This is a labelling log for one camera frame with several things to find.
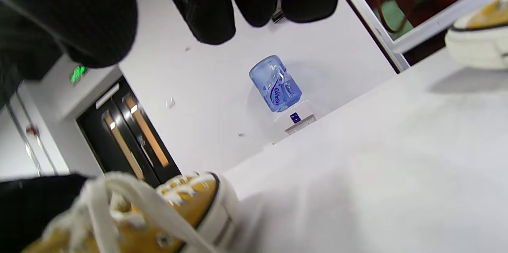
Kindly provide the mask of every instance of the water bottle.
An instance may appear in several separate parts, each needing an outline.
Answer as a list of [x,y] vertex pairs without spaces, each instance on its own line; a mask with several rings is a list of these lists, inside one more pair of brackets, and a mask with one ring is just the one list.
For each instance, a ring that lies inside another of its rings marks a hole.
[[249,76],[272,112],[284,111],[302,96],[302,91],[277,56],[269,56],[257,63]]

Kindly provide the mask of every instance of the sneaker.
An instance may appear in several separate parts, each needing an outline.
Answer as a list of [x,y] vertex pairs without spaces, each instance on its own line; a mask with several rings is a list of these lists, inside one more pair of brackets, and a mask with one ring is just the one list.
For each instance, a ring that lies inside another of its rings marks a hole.
[[455,22],[445,42],[460,63],[480,69],[508,69],[508,0],[496,0]]
[[217,174],[181,178],[185,182],[164,194],[124,173],[89,180],[71,208],[23,252],[223,252],[238,222],[236,193]]

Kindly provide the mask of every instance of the exit sign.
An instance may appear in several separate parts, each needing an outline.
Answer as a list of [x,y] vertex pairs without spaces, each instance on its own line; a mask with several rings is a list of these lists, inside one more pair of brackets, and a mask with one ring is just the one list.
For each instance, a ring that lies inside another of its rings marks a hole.
[[71,76],[72,85],[78,83],[78,81],[80,81],[81,78],[83,78],[83,76],[88,72],[88,70],[89,69],[83,65],[79,65],[78,67],[76,67],[76,69],[74,69],[74,73]]

